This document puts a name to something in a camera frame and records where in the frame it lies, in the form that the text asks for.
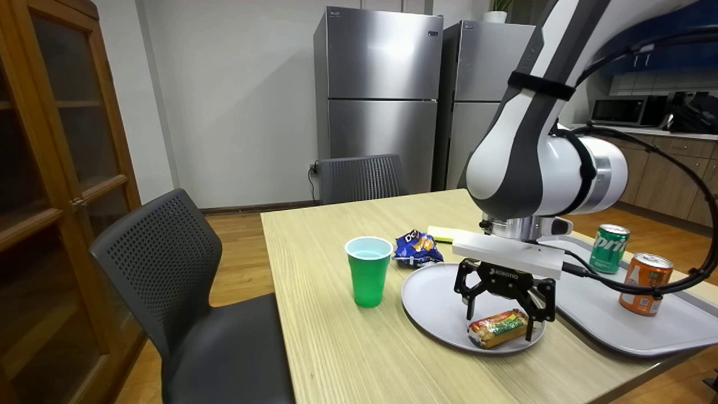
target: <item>wooden cabinet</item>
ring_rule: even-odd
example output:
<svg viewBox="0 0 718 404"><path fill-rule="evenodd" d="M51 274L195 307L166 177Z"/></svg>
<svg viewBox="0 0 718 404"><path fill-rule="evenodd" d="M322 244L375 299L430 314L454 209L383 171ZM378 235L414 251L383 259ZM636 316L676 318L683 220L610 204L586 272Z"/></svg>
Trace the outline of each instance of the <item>wooden cabinet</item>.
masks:
<svg viewBox="0 0 718 404"><path fill-rule="evenodd" d="M713 144L700 141L700 139L667 139L655 136L655 146L670 157L681 159L690 168L693 168L697 174L704 172ZM690 220L693 200L697 195L695 184L678 171L678 165L669 163L660 155L649 155L640 193L636 204L645 205L649 210L657 210L664 215L674 215L681 220Z"/></svg>
<svg viewBox="0 0 718 404"><path fill-rule="evenodd" d="M713 200L718 200L718 157L713 157L709 162L709 165L704 168L704 184L709 185L709 191L713 193ZM707 209L707 201L703 195L695 195L692 213L690 213L690 222L697 222L704 226L713 226L712 222L712 213Z"/></svg>
<svg viewBox="0 0 718 404"><path fill-rule="evenodd" d="M716 144L712 139L649 135L640 139L686 163L712 185L713 193L718 193L718 150L713 150ZM669 163L660 155L646 153L641 146L628 141L618 141L618 146L628 159L628 185L621 195L621 201L686 222L709 224L709 213L704 209L700 191L690 178L690 174L685 174L678 165Z"/></svg>
<svg viewBox="0 0 718 404"><path fill-rule="evenodd" d="M626 191L621 195L621 201L626 204L637 204L637 195L640 195L640 184L646 171L646 162L649 162L649 153L646 148L637 146L637 144L628 144L628 141L612 141L618 148L621 148L626 162L628 162L628 184Z"/></svg>
<svg viewBox="0 0 718 404"><path fill-rule="evenodd" d="M115 392L141 331L88 247L136 204L93 2L0 2L0 402Z"/></svg>

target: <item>blue wrapper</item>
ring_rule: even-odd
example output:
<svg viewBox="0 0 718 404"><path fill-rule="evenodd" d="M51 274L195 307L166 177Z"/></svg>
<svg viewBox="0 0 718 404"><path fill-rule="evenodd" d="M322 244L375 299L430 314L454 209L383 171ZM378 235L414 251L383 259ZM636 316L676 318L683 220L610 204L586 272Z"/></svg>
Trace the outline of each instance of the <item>blue wrapper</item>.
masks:
<svg viewBox="0 0 718 404"><path fill-rule="evenodd" d="M445 256L435 248L433 235L414 228L398 237L394 259L400 267L421 267L442 261Z"/></svg>

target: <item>green plastic cup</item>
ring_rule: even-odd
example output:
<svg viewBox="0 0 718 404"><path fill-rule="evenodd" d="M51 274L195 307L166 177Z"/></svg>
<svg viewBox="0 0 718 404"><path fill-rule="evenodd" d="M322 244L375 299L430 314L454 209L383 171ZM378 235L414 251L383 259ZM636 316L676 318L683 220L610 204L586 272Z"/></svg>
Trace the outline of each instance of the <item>green plastic cup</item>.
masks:
<svg viewBox="0 0 718 404"><path fill-rule="evenodd" d="M352 269L355 302L378 307L383 296L390 242L383 237L362 235L343 244Z"/></svg>

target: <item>snack wrapper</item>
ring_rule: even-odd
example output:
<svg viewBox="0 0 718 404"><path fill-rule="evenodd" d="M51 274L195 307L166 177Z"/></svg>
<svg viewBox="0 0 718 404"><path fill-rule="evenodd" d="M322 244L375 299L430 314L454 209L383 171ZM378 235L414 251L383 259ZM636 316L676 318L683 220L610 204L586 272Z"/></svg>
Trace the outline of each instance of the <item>snack wrapper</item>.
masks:
<svg viewBox="0 0 718 404"><path fill-rule="evenodd" d="M520 310L501 311L481 320L472 320L470 338L481 348L497 348L525 333L527 318Z"/></svg>
<svg viewBox="0 0 718 404"><path fill-rule="evenodd" d="M400 267L421 267L442 261L445 256L435 248L433 235L414 228L398 237L394 259Z"/></svg>

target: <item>refrigerator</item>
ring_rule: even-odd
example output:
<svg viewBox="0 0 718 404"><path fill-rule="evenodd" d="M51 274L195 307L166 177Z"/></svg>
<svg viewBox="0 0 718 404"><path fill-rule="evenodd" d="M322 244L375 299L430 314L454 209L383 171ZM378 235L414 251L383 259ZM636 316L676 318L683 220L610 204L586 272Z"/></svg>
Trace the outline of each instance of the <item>refrigerator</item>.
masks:
<svg viewBox="0 0 718 404"><path fill-rule="evenodd" d="M318 159L400 155L430 191L442 15L327 7L314 30Z"/></svg>
<svg viewBox="0 0 718 404"><path fill-rule="evenodd" d="M531 34L535 25L476 19L445 29L433 191L461 185Z"/></svg>

